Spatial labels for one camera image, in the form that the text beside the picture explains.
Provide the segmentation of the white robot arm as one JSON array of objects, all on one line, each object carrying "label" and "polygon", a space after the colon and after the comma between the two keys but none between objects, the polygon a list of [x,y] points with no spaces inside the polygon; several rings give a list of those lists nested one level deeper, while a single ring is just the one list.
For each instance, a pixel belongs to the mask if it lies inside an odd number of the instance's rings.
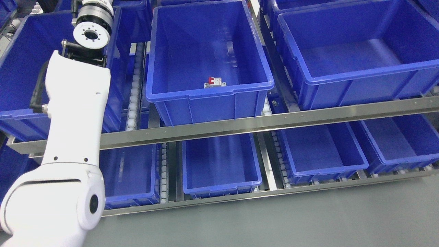
[{"label": "white robot arm", "polygon": [[17,178],[1,204],[3,247],[81,247],[105,209],[100,138],[111,83],[102,49],[111,0],[72,1],[74,42],[45,62],[30,107],[50,128],[41,165]]}]

